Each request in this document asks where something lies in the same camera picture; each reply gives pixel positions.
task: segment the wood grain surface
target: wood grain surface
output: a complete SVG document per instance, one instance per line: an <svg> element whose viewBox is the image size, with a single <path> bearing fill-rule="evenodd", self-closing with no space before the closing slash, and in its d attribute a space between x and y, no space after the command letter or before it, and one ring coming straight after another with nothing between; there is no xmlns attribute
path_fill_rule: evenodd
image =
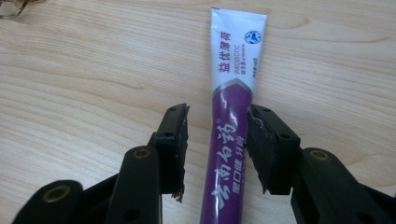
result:
<svg viewBox="0 0 396 224"><path fill-rule="evenodd" d="M199 222L211 7L268 15L254 104L394 196L396 1L47 0L0 21L0 223L52 181L88 188L114 175L181 103L186 192L183 203L163 196L163 222ZM295 223L290 197L262 195L251 160L243 223Z"/></svg>

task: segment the purple toothpaste tube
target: purple toothpaste tube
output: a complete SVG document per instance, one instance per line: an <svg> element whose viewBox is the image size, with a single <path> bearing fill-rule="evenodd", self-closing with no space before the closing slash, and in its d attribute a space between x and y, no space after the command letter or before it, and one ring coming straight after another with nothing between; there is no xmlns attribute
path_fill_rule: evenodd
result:
<svg viewBox="0 0 396 224"><path fill-rule="evenodd" d="M212 8L212 133L201 224L241 223L248 108L266 16Z"/></svg>

